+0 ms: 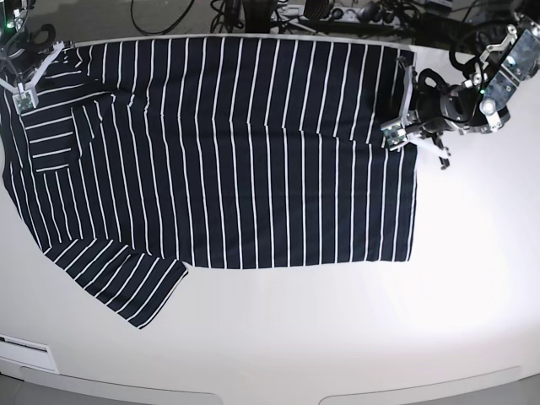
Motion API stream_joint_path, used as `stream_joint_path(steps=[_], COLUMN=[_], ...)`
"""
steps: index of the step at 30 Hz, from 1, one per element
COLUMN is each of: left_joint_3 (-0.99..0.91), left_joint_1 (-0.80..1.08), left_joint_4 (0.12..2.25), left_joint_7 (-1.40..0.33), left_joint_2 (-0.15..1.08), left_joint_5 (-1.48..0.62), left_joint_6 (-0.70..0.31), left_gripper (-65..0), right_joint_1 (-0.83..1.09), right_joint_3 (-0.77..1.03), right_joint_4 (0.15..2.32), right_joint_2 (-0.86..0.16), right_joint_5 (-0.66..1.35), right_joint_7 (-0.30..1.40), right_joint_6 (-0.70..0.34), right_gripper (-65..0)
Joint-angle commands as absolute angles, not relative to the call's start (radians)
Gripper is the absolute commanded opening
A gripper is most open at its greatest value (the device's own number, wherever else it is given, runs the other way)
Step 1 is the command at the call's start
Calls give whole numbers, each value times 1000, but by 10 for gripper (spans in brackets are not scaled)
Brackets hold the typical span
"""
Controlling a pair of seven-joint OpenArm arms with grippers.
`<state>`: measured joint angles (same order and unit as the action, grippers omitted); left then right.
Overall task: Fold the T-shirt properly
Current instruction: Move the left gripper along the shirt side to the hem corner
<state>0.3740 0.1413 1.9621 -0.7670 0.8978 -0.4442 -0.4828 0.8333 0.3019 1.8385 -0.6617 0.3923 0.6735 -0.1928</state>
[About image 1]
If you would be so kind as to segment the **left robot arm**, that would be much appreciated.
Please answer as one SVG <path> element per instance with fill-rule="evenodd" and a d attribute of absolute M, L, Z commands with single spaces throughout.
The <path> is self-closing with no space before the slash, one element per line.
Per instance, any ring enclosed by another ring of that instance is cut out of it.
<path fill-rule="evenodd" d="M 451 157 L 441 140 L 445 132 L 493 133 L 509 121 L 510 99 L 539 70 L 539 14 L 530 8 L 516 11 L 501 42 L 487 44 L 464 63 L 451 49 L 449 59 L 464 76 L 460 84 L 448 84 L 430 68 L 417 72 L 400 57 L 404 91 L 399 113 L 381 125 L 388 149 L 413 144 L 436 155 L 442 169 Z"/>

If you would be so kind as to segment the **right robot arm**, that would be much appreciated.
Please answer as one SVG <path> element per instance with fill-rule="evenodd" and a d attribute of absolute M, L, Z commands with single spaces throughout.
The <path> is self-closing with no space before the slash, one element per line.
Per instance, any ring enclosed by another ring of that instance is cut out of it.
<path fill-rule="evenodd" d="M 19 114 L 38 106 L 37 85 L 66 48 L 51 24 L 28 30 L 34 6 L 34 1 L 1 2 L 1 87 L 12 95 Z"/>

